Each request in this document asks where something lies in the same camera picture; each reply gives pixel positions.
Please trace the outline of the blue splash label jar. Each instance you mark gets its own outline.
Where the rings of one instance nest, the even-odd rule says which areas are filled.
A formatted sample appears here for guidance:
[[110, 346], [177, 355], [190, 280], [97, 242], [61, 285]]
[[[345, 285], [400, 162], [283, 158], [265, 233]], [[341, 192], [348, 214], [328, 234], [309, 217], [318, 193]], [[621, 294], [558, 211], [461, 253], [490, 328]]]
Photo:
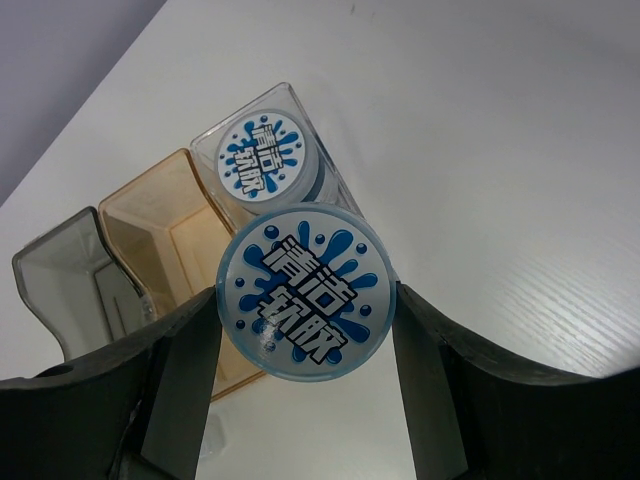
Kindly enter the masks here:
[[258, 110], [233, 122], [218, 144], [215, 171], [231, 199], [254, 214], [310, 201], [324, 180], [307, 125], [281, 109]]

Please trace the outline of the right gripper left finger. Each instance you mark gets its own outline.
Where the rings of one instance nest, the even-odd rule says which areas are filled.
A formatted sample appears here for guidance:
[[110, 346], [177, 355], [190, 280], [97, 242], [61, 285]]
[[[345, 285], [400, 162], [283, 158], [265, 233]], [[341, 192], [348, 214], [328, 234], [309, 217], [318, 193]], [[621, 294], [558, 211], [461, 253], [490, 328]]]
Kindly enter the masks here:
[[208, 288], [121, 340], [2, 381], [2, 478], [194, 478], [221, 334]]

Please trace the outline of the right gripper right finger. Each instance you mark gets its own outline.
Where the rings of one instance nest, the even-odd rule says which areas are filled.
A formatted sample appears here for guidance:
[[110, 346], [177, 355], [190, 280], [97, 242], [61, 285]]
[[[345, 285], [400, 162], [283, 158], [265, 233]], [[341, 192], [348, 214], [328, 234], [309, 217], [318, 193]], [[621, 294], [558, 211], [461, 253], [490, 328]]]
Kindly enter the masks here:
[[559, 370], [396, 287], [396, 365], [420, 479], [635, 479], [639, 372]]

